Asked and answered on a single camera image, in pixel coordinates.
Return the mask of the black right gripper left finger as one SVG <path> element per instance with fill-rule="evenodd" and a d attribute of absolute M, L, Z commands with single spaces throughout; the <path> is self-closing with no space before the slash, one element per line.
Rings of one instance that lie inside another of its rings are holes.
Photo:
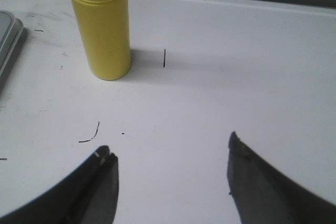
<path fill-rule="evenodd" d="M 118 157 L 103 145 L 50 190 L 2 216 L 1 223 L 113 223 L 118 195 Z"/>

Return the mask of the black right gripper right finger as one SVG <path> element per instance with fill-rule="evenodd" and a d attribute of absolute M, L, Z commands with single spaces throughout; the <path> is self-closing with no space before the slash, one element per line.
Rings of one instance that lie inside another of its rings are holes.
<path fill-rule="evenodd" d="M 335 205 L 275 169 L 232 132 L 227 179 L 241 223 L 335 223 Z"/>

